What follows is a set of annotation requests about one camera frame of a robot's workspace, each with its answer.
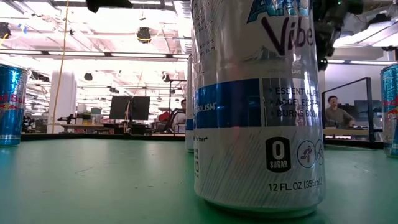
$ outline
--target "white can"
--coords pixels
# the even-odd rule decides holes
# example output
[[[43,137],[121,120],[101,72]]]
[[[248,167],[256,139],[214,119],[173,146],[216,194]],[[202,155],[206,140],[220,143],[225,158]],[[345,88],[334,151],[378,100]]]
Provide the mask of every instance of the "white can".
[[[192,57],[188,59],[187,69],[187,120],[185,123],[185,149],[193,152],[193,96],[192,96]]]
[[[325,196],[309,0],[193,0],[195,192],[269,217]]]

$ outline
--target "person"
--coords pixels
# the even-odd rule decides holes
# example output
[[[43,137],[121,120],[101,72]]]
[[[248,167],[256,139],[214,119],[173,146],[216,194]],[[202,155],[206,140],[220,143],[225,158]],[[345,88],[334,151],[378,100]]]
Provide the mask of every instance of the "person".
[[[347,111],[338,107],[337,96],[329,96],[330,107],[326,109],[326,126],[349,128],[354,126],[355,119]]]
[[[187,115],[185,115],[186,110],[187,110],[187,100],[186,99],[183,99],[181,101],[181,107],[182,107],[182,109],[176,109],[172,113],[172,129],[174,131],[178,130],[177,126],[179,124],[185,124],[185,120],[187,119]]]

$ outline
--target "green table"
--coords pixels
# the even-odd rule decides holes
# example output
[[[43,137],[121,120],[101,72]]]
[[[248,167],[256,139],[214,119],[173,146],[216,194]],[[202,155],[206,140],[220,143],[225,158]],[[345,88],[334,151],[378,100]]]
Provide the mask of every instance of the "green table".
[[[237,217],[198,198],[183,142],[23,142],[0,149],[0,223],[397,223],[398,160],[326,149],[327,195],[318,212],[275,221]]]

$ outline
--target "energy drink can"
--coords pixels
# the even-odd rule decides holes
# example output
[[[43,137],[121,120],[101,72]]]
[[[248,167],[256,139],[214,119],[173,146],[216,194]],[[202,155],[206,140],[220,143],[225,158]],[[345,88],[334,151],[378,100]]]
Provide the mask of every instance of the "energy drink can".
[[[187,70],[187,120],[185,123],[185,149],[193,152],[193,97],[192,97],[192,57],[188,59]]]
[[[381,71],[384,152],[398,157],[398,64]]]
[[[28,72],[0,64],[0,146],[21,141]]]
[[[193,0],[192,11],[195,192],[235,212],[313,212],[325,170],[311,1]]]

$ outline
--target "computer monitor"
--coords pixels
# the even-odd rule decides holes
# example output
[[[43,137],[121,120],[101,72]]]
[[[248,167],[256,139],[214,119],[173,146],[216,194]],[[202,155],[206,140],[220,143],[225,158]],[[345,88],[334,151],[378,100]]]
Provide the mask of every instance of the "computer monitor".
[[[149,118],[149,96],[114,96],[112,97],[110,119],[126,119],[127,105],[130,104],[131,120],[147,121]]]
[[[358,117],[355,118],[357,121],[368,120],[368,101],[367,100],[355,100],[354,105],[358,112]],[[372,100],[372,114],[375,116],[377,113],[381,113],[381,101]]]

